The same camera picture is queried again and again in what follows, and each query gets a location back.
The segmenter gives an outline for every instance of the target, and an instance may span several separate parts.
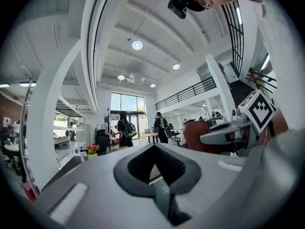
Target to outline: staircase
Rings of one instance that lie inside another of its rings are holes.
[[[233,83],[230,83],[231,88],[233,89],[231,91],[232,97],[235,102],[235,106],[237,107],[242,103],[242,101],[255,89],[248,86],[246,83],[243,83],[241,81],[236,81]]]

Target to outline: white marker cube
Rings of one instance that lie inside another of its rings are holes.
[[[264,130],[275,113],[261,90],[250,93],[238,108],[254,123],[258,133]]]

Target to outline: human hand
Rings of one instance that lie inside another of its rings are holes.
[[[204,120],[200,120],[188,123],[185,126],[183,135],[190,149],[212,154],[221,154],[220,147],[215,145],[204,145],[200,142],[200,136],[210,132],[211,130],[207,123]]]

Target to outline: flowers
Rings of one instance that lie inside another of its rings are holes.
[[[88,154],[94,155],[100,149],[99,145],[87,145]]]

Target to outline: cable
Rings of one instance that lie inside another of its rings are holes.
[[[168,190],[170,190],[166,185],[163,184],[162,178],[160,179],[160,181],[161,181],[162,185],[163,185],[165,188],[167,188]]]

